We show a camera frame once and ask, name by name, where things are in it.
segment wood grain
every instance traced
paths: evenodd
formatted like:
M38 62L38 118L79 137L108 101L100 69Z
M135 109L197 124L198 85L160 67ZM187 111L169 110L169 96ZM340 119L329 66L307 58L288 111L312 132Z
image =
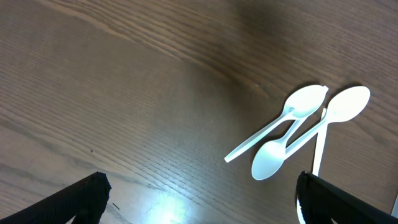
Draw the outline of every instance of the wood grain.
M262 182L223 158L311 82L371 90L320 176L391 212L395 1L1 0L0 27L0 218L100 171L102 223L297 223L314 140Z

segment wooden table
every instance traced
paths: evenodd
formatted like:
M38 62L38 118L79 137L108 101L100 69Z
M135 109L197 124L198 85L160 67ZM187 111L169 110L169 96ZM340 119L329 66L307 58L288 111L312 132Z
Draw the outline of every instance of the wooden table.
M223 158L309 83L371 90L320 177L391 212L396 1L0 0L0 52L0 218L100 171L102 223L297 223L314 139L261 182L260 144Z

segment black object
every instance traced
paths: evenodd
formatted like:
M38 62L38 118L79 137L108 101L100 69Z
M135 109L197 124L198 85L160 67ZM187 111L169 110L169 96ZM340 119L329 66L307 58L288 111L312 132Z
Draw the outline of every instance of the black object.
M105 211L111 186L106 175L95 172L69 187L0 220L8 223L98 224Z
M306 224L333 224L331 219L338 224L398 224L398 219L304 171L296 193Z

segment spoon handle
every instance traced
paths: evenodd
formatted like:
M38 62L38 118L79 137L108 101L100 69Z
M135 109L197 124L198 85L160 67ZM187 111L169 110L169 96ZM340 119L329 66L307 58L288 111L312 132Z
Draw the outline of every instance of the spoon handle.
M298 130L298 128L304 123L304 121L307 118L308 117L300 118L300 119L295 120L293 122L293 124L291 125L291 127L289 128L289 130L287 130L286 134L283 137L281 137L278 141L282 142L282 143L284 143L286 145L286 143L289 140L289 138L292 137L294 132L296 132Z
M263 127L260 131L253 134L250 138L246 139L240 145L238 145L232 152L230 152L224 160L226 162L230 162L233 159L240 156L242 153L246 152L250 147L252 147L255 143L260 141L264 136L270 133L274 128L276 128L280 123L287 120L287 116L279 116L277 119L273 120L273 122L269 123L267 126Z
M285 159L289 158L293 153L295 153L297 150L299 150L305 143L307 143L312 137L314 137L320 128L323 127L323 125L327 125L328 122L326 119L321 120L317 125L315 125L313 128L311 128L309 131L301 135L296 141L294 141L292 144L290 144L287 149L286 149L286 157Z
M326 109L322 111L321 119L326 115ZM315 145L315 153L313 156L312 174L318 176L319 169L321 167L323 149L325 148L326 132L328 131L328 124L325 124L321 129L319 129L317 135L317 143Z

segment spoon bowl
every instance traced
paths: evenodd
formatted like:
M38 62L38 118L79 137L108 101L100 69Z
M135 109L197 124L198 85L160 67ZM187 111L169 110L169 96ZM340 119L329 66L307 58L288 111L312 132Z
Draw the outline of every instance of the spoon bowl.
M264 180L274 175L285 161L285 147L277 141L269 141L261 146L253 160L251 175L256 180Z
M329 103L325 119L345 122L357 116L367 105L371 92L365 86L349 88L337 94Z
M292 116L296 119L310 116L322 105L327 86L310 85L294 92L285 103L285 107L293 108Z

